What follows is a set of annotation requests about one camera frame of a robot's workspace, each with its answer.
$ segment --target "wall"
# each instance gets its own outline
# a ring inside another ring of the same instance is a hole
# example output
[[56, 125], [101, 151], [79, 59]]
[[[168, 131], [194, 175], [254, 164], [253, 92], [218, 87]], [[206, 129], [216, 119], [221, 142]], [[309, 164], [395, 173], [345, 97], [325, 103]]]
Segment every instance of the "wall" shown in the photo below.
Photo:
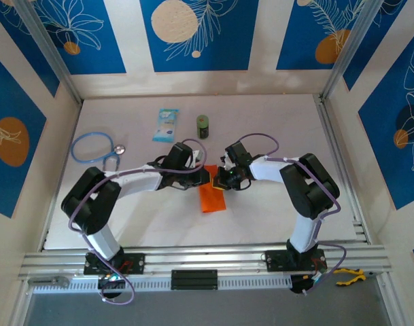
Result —
[[[358, 111], [414, 37], [414, 0], [409, 0], [377, 48], [354, 87], [342, 80], [330, 99], [337, 131], [347, 149], [347, 163], [354, 171], [355, 187], [375, 238], [383, 243], [394, 268], [394, 280], [414, 324], [414, 201], [396, 209], [381, 174]], [[388, 115], [391, 107], [380, 108]], [[388, 124], [381, 114], [380, 123]]]
[[[24, 253], [38, 250], [52, 195], [56, 190], [77, 119], [78, 108], [63, 86], [58, 88], [55, 96], [51, 94], [1, 24], [0, 62], [16, 80], [16, 82], [12, 80], [11, 85], [18, 83], [27, 94], [27, 98], [33, 101], [46, 118], [34, 156], [29, 154], [27, 158], [31, 163], [14, 212], [0, 213], [0, 325], [6, 325], [19, 290], [18, 282], [13, 280], [17, 279]], [[12, 101], [17, 96], [18, 92], [10, 92], [12, 89], [6, 87], [3, 90], [4, 100]], [[25, 103], [22, 105], [24, 107], [17, 105], [11, 108], [7, 103], [0, 107], [0, 113], [11, 109], [27, 108]], [[33, 130], [29, 130], [30, 139], [32, 133]], [[9, 144], [9, 141], [4, 141], [3, 146]], [[5, 184], [5, 179], [0, 172], [1, 184]]]
[[[317, 93], [368, 0], [32, 1], [83, 98]], [[385, 0], [370, 57], [407, 0]], [[0, 22], [35, 70], [14, 8]], [[350, 84], [356, 75], [351, 76]], [[54, 76], [45, 78], [54, 89]]]

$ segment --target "blue packaging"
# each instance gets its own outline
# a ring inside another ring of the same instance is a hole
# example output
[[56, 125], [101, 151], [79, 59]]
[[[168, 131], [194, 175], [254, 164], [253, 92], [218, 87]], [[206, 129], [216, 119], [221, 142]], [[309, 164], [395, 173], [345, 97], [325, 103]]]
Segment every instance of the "blue packaging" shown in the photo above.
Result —
[[178, 112], [179, 109], [160, 109], [160, 112], [158, 112], [157, 131], [152, 138], [153, 141], [173, 143]]

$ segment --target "yellow handle pliers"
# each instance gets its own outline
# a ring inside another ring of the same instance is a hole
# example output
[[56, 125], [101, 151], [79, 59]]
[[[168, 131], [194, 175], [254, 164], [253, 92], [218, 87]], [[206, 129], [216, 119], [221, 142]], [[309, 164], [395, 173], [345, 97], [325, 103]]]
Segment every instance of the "yellow handle pliers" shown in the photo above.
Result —
[[362, 269], [350, 270], [348, 268], [339, 268], [338, 270], [334, 271], [334, 274], [340, 273], [353, 274], [356, 275], [356, 277], [351, 280], [348, 280], [347, 282], [337, 282], [336, 284], [338, 287], [348, 287], [349, 285], [352, 285], [358, 282], [359, 280], [366, 280], [369, 277], [375, 277], [381, 274], [381, 272], [364, 272], [364, 270]]

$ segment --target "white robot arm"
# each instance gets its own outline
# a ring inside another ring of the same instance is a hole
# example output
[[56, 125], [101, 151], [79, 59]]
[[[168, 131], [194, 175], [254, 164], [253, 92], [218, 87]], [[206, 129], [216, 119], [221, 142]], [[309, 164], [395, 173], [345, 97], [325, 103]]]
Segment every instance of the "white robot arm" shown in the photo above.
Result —
[[[86, 235], [93, 248], [113, 265], [121, 264], [123, 249], [114, 238], [107, 224], [111, 211], [118, 199], [138, 192], [153, 192], [165, 187], [186, 190], [210, 182], [208, 171], [203, 167], [192, 169], [196, 157], [192, 149], [176, 143], [168, 155], [161, 156], [140, 168], [118, 172], [102, 172], [98, 168], [88, 168], [62, 202], [62, 210], [71, 217], [86, 194], [100, 181], [118, 175], [107, 181], [96, 192], [94, 199], [89, 198], [78, 211], [74, 222]], [[164, 170], [185, 171], [169, 173]]]
[[221, 159], [224, 166], [218, 168], [214, 187], [240, 191], [247, 189], [241, 189], [243, 181], [249, 181], [250, 186], [256, 180], [269, 180], [286, 186], [297, 211], [297, 220], [293, 234], [287, 241], [286, 254], [279, 265], [283, 268], [281, 271], [308, 270], [311, 260], [322, 254], [317, 249], [321, 218], [334, 204], [330, 197], [339, 197], [336, 183], [320, 161], [313, 154], [294, 159], [275, 159], [262, 155], [252, 157], [240, 141], [228, 146]]

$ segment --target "white tabletop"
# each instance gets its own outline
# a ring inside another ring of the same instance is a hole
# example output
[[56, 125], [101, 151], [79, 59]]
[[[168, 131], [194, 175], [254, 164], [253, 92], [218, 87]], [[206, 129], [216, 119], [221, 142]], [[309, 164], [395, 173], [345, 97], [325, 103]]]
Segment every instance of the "white tabletop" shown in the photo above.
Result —
[[[123, 144], [120, 170], [139, 167], [160, 155], [172, 144], [152, 141], [158, 110], [179, 109], [175, 141], [196, 138], [196, 117], [209, 117], [208, 164], [220, 165], [225, 147], [250, 132], [264, 132], [281, 144], [273, 157], [298, 157], [314, 153], [338, 183], [343, 207], [326, 219], [320, 240], [354, 240], [353, 213], [337, 167], [332, 159], [313, 97], [306, 95], [180, 96], [109, 98], [84, 102], [75, 137], [103, 131], [115, 144]], [[254, 156], [266, 153], [275, 144], [263, 137], [243, 141]], [[188, 143], [196, 148], [196, 143]], [[103, 138], [80, 141], [75, 152], [83, 158], [108, 151]], [[69, 157], [56, 209], [45, 244], [46, 249], [86, 248], [83, 240], [67, 227], [68, 218], [60, 205], [68, 191], [89, 166]], [[109, 220], [116, 239], [124, 247], [231, 245], [283, 242], [292, 234], [296, 211], [285, 186], [256, 181], [243, 192], [225, 192], [225, 211], [202, 213], [198, 189], [181, 192], [166, 188], [158, 192], [134, 194], [119, 200]]]

